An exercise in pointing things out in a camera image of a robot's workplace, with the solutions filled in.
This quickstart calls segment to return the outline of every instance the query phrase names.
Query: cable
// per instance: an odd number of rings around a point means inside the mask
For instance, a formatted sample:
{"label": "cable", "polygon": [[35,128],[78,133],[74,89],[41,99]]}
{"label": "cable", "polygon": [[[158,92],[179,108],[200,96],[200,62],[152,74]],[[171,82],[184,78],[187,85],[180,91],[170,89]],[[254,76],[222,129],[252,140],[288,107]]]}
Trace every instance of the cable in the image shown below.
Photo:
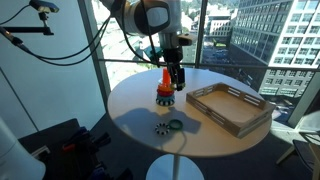
{"label": "cable", "polygon": [[30,6],[30,5],[26,5],[26,6],[22,7],[15,15],[13,15],[10,19],[8,19],[8,20],[0,23],[0,25],[3,25],[3,24],[5,24],[5,23],[11,21],[11,20],[14,19],[16,16],[18,16],[25,8],[27,8],[27,7],[29,7],[29,6]]}
{"label": "cable", "polygon": [[151,49],[152,49],[152,53],[154,55],[154,57],[156,58],[156,65],[158,67],[160,67],[160,64],[159,64],[159,57],[157,56],[157,53],[156,53],[156,49],[154,47],[154,44],[153,44],[153,40],[152,40],[152,36],[151,36],[151,30],[150,30],[150,24],[149,24],[149,20],[148,20],[148,16],[147,16],[147,11],[146,11],[146,7],[144,5],[144,0],[141,0],[141,6],[142,6],[142,9],[143,9],[143,13],[144,13],[144,17],[145,17],[145,20],[147,22],[147,26],[148,26],[148,37],[149,37],[149,41],[150,41],[150,45],[151,45]]}
{"label": "cable", "polygon": [[132,51],[132,53],[134,55],[136,55],[139,59],[141,59],[142,61],[145,61],[145,62],[148,62],[148,63],[151,63],[150,61],[144,59],[143,57],[141,57],[131,46],[129,40],[128,40],[128,37],[127,37],[127,32],[126,32],[126,25],[124,23],[124,10],[125,10],[125,3],[122,4],[122,12],[121,12],[121,24],[122,24],[122,32],[123,32],[123,36],[124,36],[124,39],[129,47],[129,49]]}
{"label": "cable", "polygon": [[126,43],[127,43],[127,45],[128,45],[128,47],[129,47],[129,49],[131,50],[131,52],[134,54],[134,55],[136,55],[139,59],[141,59],[142,61],[144,61],[144,62],[146,62],[146,63],[150,63],[150,64],[153,64],[153,65],[157,65],[157,66],[162,66],[162,67],[172,67],[172,66],[175,66],[175,65],[177,65],[177,64],[179,64],[179,62],[176,62],[176,63],[173,63],[173,64],[168,64],[168,63],[161,63],[161,62],[159,62],[158,64],[155,64],[155,63],[153,63],[153,62],[151,62],[151,61],[149,61],[149,60],[146,60],[146,59],[144,59],[143,57],[141,57],[133,48],[132,48],[132,46],[131,46],[131,44],[130,44],[130,42],[129,42],[129,40],[128,40],[128,37],[127,37],[127,32],[126,32],[126,28],[125,28],[125,21],[124,21],[124,10],[125,10],[125,7],[124,7],[125,5],[123,4],[122,5],[122,12],[121,12],[121,24],[122,24],[122,28],[121,28],[121,30],[122,30],[122,32],[123,32],[123,36],[124,36],[124,39],[125,39],[125,41],[126,41]]}
{"label": "cable", "polygon": [[37,58],[41,58],[41,59],[46,59],[46,60],[64,60],[64,59],[68,59],[68,58],[71,58],[71,57],[74,57],[74,56],[77,56],[79,55],[80,53],[84,52],[86,49],[88,49],[92,44],[93,42],[97,39],[98,35],[100,34],[100,32],[102,31],[104,25],[108,24],[109,21],[110,21],[110,16],[108,17],[108,19],[102,24],[102,26],[100,27],[100,29],[98,30],[97,34],[93,37],[92,41],[86,46],[84,47],[82,50],[80,50],[79,52],[77,53],[74,53],[74,54],[71,54],[71,55],[68,55],[68,56],[64,56],[64,57],[45,57],[45,56],[41,56],[41,55],[38,55],[38,54],[35,54],[31,51],[28,52],[28,54],[30,55],[33,55]]}
{"label": "cable", "polygon": [[100,28],[100,29],[103,28],[103,30],[102,30],[102,34],[101,34],[101,37],[100,37],[99,42],[97,43],[97,45],[96,45],[96,46],[94,47],[94,49],[89,53],[89,55],[87,55],[85,58],[83,58],[82,60],[77,61],[77,62],[68,63],[68,64],[53,63],[53,62],[47,61],[47,60],[45,60],[45,59],[43,59],[43,58],[41,58],[41,57],[38,57],[38,56],[33,55],[27,48],[23,48],[23,47],[21,47],[21,46],[19,46],[19,48],[20,48],[21,50],[23,50],[24,52],[26,52],[26,53],[28,53],[28,54],[36,57],[36,58],[39,59],[40,61],[43,61],[43,62],[48,63],[48,64],[51,64],[51,65],[55,65],[55,66],[72,66],[72,65],[76,65],[76,64],[82,63],[82,62],[84,62],[86,59],[88,59],[88,57],[90,57],[90,56],[92,55],[92,53],[99,47],[99,44],[100,44],[101,39],[102,39],[102,36],[103,36],[105,30],[107,29],[107,24],[108,24],[110,18],[111,18],[111,17],[109,16],[109,18],[105,21],[105,22],[107,22],[107,23],[104,23],[104,24],[101,26],[101,28]]}

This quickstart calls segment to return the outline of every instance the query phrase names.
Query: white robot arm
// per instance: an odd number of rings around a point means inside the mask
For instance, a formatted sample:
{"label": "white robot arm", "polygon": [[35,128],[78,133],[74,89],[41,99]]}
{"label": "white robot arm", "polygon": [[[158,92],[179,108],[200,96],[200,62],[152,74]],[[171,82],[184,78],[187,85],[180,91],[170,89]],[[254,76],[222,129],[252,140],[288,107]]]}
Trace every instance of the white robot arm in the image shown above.
{"label": "white robot arm", "polygon": [[100,1],[127,33],[149,35],[150,30],[150,35],[159,34],[160,47],[171,83],[176,90],[182,90],[185,86],[184,69],[180,68],[182,46],[191,45],[195,37],[182,34],[180,0],[143,0],[135,3],[126,0]]}

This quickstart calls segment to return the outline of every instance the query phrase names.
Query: chair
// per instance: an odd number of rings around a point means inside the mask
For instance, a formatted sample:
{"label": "chair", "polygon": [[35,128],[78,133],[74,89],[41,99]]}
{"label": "chair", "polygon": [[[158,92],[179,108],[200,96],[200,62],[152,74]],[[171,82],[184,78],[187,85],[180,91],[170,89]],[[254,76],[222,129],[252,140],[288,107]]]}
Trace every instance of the chair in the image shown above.
{"label": "chair", "polygon": [[308,141],[293,140],[293,145],[277,160],[280,165],[291,155],[297,154],[303,164],[312,172],[312,180],[320,180],[320,149]]}

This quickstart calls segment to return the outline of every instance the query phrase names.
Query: floor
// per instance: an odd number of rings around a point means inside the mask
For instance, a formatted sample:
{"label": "floor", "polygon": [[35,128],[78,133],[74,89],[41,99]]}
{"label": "floor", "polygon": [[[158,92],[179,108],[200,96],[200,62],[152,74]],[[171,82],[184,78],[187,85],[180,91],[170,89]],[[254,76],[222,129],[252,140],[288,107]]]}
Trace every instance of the floor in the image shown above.
{"label": "floor", "polygon": [[[143,180],[149,166],[163,153],[149,149],[124,135],[105,115],[92,129],[94,136],[108,132],[111,143],[97,153],[99,160],[107,166],[112,177],[118,177],[126,168],[133,173],[134,180]],[[292,156],[281,166],[276,160],[290,147],[292,139],[303,139],[293,129],[273,122],[270,133],[255,147],[227,157],[191,158],[206,180],[305,180],[311,172]]]}

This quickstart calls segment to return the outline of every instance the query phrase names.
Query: building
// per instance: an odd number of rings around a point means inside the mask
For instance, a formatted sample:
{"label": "building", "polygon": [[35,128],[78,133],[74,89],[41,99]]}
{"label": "building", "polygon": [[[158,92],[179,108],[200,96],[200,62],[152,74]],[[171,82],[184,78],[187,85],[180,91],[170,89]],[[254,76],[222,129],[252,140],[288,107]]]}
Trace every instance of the building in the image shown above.
{"label": "building", "polygon": [[215,39],[215,41],[225,43],[231,35],[231,30],[234,25],[234,17],[236,11],[231,11],[226,8],[218,9],[218,6],[211,6],[207,9],[205,21],[205,35],[207,38]]}
{"label": "building", "polygon": [[229,52],[236,64],[275,67],[245,70],[251,78],[248,85],[260,94],[303,94],[314,73],[301,69],[320,64],[318,4],[318,0],[240,1]]}

